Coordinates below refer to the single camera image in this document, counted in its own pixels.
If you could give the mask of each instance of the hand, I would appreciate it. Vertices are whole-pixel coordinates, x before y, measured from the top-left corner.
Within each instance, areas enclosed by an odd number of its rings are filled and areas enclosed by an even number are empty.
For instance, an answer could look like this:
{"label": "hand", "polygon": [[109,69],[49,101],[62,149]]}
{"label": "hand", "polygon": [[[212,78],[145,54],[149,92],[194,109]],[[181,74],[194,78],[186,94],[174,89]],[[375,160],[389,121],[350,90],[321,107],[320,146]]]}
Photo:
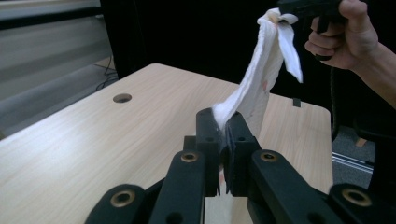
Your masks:
{"label": "hand", "polygon": [[305,48],[314,55],[332,56],[323,63],[353,70],[374,57],[378,48],[378,36],[367,15],[367,5],[359,0],[343,0],[339,5],[345,24],[330,23],[328,31],[316,33],[318,18],[312,21],[314,31],[305,43]]}

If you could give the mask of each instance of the person's arm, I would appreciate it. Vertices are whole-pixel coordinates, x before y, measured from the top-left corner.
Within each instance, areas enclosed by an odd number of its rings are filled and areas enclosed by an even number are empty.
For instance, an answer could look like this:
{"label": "person's arm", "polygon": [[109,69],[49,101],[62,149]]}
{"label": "person's arm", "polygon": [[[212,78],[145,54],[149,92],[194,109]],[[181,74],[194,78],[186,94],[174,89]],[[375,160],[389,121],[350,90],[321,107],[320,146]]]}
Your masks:
{"label": "person's arm", "polygon": [[331,24],[328,31],[314,32],[305,43],[313,54],[332,56],[323,63],[348,69],[357,74],[373,91],[396,109],[396,55],[378,42],[378,36],[367,15],[367,5],[359,0],[343,0],[340,13],[345,24]]}

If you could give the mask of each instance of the finger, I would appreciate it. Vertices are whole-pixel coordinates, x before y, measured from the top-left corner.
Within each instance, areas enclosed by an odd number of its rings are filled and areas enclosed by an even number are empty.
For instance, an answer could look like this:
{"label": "finger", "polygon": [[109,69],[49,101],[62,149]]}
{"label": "finger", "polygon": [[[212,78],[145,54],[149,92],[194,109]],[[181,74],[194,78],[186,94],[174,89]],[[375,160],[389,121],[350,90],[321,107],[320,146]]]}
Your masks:
{"label": "finger", "polygon": [[[312,20],[312,23],[311,23],[311,29],[315,32],[318,29],[318,22],[319,22],[319,17],[316,17]],[[335,35],[342,34],[344,31],[345,31],[345,25],[343,23],[330,22],[329,27],[327,28],[327,31],[324,33],[321,33],[321,35],[335,36]]]}
{"label": "finger", "polygon": [[308,40],[325,49],[336,49],[344,44],[344,38],[342,35],[328,37],[323,34],[312,32],[311,35],[309,35]]}
{"label": "finger", "polygon": [[334,49],[325,49],[318,45],[313,44],[310,41],[305,42],[305,49],[311,52],[313,55],[321,55],[321,56],[333,56]]}
{"label": "finger", "polygon": [[352,32],[360,33],[371,28],[366,3],[360,0],[344,0],[340,3],[339,11],[348,19],[349,29]]}

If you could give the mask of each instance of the light wood table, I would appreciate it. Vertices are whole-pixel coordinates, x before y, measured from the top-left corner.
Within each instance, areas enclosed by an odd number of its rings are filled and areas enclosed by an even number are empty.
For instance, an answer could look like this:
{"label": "light wood table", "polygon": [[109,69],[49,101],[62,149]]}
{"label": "light wood table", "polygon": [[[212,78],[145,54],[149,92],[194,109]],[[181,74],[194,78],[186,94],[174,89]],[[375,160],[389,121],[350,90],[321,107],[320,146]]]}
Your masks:
{"label": "light wood table", "polygon": [[[109,189],[123,183],[148,188],[165,177],[184,136],[194,135],[196,113],[236,88],[152,64],[0,141],[0,223],[83,223]],[[115,103],[121,93],[132,100]],[[258,140],[328,192],[330,131],[326,109],[295,107],[272,94]],[[243,209],[232,223],[251,222],[247,205],[238,206],[233,209]]]}

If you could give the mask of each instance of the white towel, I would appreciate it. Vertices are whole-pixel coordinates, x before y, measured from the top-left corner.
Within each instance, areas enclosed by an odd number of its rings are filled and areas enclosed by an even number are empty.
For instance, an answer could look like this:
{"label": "white towel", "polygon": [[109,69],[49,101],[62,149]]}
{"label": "white towel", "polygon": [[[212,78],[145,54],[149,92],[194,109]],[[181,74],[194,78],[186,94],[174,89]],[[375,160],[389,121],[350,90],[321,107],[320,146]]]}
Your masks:
{"label": "white towel", "polygon": [[278,8],[268,10],[258,19],[258,42],[244,79],[226,101],[212,107],[223,132],[228,119],[238,111],[253,135],[259,136],[270,90],[275,85],[283,59],[287,70],[303,82],[300,60],[293,46],[294,32],[290,26],[297,20],[290,14],[280,15]]}

